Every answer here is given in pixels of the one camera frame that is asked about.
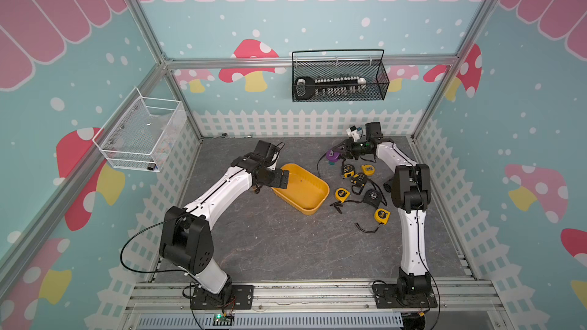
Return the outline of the purple tape measure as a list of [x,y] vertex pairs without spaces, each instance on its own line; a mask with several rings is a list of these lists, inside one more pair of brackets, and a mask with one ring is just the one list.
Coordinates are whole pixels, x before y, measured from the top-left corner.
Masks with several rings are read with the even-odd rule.
[[316,175],[321,177],[319,165],[323,160],[327,160],[329,164],[335,164],[340,159],[341,154],[338,151],[328,150],[319,158],[318,162],[316,162]]

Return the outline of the black yellow round tape measure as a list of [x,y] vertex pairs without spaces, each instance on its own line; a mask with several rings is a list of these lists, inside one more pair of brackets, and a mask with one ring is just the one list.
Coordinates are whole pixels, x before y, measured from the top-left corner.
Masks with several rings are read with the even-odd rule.
[[354,175],[356,175],[356,168],[351,164],[344,163],[342,165],[341,174],[342,174],[342,177],[345,179],[354,177]]

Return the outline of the yellow plastic storage box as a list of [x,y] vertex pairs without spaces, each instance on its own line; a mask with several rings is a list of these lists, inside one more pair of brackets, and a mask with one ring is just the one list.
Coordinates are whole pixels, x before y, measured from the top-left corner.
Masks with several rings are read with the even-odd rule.
[[290,172],[287,188],[273,188],[274,193],[304,215],[315,214],[330,195],[328,183],[295,163],[282,170]]

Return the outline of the yellow 2m tape measure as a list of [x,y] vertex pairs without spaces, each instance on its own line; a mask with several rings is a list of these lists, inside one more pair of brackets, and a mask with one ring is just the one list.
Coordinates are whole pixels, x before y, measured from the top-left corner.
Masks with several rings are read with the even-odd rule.
[[371,177],[375,174],[375,167],[371,164],[364,164],[361,166],[363,174],[367,177]]

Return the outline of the black yellow clip tape measure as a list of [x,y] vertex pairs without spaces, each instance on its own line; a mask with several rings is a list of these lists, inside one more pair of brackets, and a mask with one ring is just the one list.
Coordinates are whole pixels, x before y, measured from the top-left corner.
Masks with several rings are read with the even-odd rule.
[[351,177],[350,181],[352,184],[351,191],[353,194],[361,195],[365,185],[368,182],[368,177],[363,173],[359,173]]

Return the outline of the black tape measure red label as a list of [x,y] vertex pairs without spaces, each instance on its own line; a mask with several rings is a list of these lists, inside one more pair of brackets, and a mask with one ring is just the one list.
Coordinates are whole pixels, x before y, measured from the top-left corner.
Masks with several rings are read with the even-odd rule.
[[386,207],[388,202],[380,186],[370,179],[368,179],[368,183],[371,185],[371,189],[368,189],[365,192],[362,199],[363,203],[368,204],[375,209],[379,209],[381,206]]

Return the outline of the small yellow tape measure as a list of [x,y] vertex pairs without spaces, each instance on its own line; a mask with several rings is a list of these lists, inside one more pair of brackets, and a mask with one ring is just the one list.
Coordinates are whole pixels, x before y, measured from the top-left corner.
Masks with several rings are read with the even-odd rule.
[[379,230],[379,228],[381,226],[385,226],[386,224],[388,224],[389,217],[390,217],[390,212],[388,210],[386,210],[386,209],[377,209],[375,211],[375,213],[374,213],[374,219],[377,222],[377,226],[374,229],[370,229],[370,230],[364,229],[357,222],[355,223],[355,226],[362,233],[365,233],[365,234],[374,234],[374,233],[376,233]]

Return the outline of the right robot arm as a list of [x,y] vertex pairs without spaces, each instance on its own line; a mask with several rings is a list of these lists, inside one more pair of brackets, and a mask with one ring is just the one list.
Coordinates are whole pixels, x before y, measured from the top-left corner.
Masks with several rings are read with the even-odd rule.
[[408,157],[392,139],[383,136],[380,123],[370,122],[365,130],[365,140],[362,140],[356,126],[348,128],[349,138],[333,151],[344,159],[355,160],[371,154],[393,172],[387,191],[401,223],[402,258],[397,283],[377,282],[376,296],[394,300],[403,307],[420,303],[433,306],[435,282],[425,252],[425,221],[431,203],[430,168]]

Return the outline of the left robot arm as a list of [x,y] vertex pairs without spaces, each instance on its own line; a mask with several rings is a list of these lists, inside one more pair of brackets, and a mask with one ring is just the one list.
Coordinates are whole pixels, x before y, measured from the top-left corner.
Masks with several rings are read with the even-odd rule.
[[232,278],[214,260],[212,230],[221,215],[243,193],[264,186],[285,189],[289,172],[277,167],[284,144],[257,143],[254,151],[237,157],[222,177],[203,195],[185,207],[172,206],[162,221],[142,229],[139,235],[160,226],[159,257],[174,265],[168,273],[190,279],[190,308],[206,303],[220,309],[236,302]]

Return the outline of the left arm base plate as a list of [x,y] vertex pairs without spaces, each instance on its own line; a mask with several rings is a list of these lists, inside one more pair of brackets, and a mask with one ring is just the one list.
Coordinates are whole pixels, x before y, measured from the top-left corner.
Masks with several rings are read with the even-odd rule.
[[195,286],[187,295],[192,310],[250,310],[255,287],[252,285],[232,285],[219,293],[211,293],[203,287]]

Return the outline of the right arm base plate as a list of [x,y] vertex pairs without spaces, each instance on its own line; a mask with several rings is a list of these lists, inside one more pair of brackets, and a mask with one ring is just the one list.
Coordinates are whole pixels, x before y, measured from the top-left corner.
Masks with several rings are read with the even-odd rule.
[[381,281],[374,282],[371,285],[371,291],[378,309],[413,309],[426,312],[438,307],[434,293],[400,294],[396,284],[384,284]]

